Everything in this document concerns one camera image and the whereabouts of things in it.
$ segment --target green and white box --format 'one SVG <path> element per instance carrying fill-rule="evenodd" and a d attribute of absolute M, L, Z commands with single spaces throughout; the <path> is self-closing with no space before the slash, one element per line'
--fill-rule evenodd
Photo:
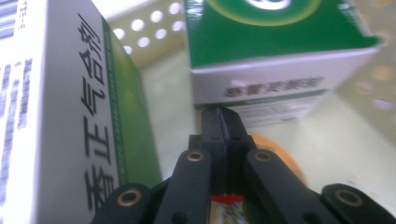
<path fill-rule="evenodd" d="M 185 0 L 196 108 L 300 119 L 378 51 L 342 0 Z"/>
<path fill-rule="evenodd" d="M 0 1 L 0 223 L 90 223 L 161 181 L 140 76 L 89 0 Z"/>

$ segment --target barcode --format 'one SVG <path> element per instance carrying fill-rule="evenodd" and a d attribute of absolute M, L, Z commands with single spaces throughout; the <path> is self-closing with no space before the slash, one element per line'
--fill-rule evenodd
<path fill-rule="evenodd" d="M 0 0 L 0 40 L 14 36 L 18 0 Z"/>

